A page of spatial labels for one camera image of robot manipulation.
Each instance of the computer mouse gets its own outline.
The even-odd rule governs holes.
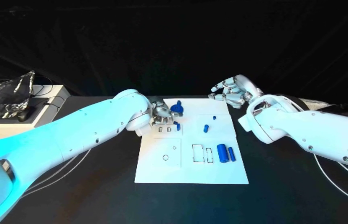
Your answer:
[[[18,119],[19,119],[19,122],[25,122],[31,115],[34,114],[37,108],[29,106],[19,114],[18,114]]]

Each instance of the crumpled foil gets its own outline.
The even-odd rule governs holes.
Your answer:
[[[28,107],[34,90],[35,71],[0,83],[0,118],[12,118]]]

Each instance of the table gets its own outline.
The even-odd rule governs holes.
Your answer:
[[[70,97],[55,119],[106,99]],[[289,138],[263,144],[239,124],[245,112],[230,107],[249,185],[135,183],[141,137],[125,130],[58,183],[21,200],[3,223],[347,223],[348,197],[314,155]],[[347,171],[320,161],[348,190]]]

